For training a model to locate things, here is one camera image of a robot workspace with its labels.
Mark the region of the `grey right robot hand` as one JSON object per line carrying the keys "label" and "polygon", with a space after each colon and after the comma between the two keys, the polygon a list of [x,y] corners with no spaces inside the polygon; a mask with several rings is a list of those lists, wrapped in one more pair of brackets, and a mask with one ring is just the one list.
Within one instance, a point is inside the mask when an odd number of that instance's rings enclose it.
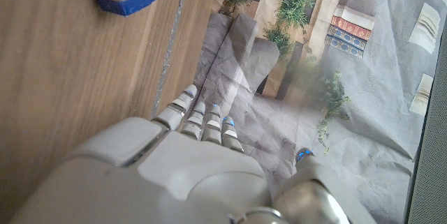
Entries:
{"label": "grey right robot hand", "polygon": [[310,149],[271,195],[231,117],[193,104],[188,86],[153,119],[130,117],[79,145],[14,223],[372,223]]}

